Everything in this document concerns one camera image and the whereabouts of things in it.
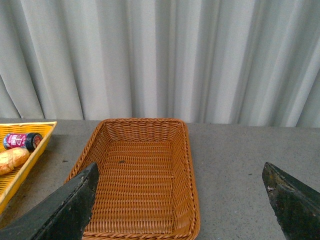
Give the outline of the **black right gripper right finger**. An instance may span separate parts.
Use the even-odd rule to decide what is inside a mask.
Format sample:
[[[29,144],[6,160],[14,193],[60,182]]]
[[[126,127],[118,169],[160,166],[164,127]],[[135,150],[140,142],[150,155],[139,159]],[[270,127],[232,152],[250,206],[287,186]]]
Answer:
[[[320,193],[266,162],[262,180],[277,222],[287,240],[320,238]]]

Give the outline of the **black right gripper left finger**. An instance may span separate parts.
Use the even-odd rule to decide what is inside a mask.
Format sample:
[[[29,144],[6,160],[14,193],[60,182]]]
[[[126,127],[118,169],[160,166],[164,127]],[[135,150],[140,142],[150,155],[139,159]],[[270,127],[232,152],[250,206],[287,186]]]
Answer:
[[[94,162],[29,212],[0,230],[2,240],[80,240],[92,217],[99,181]]]

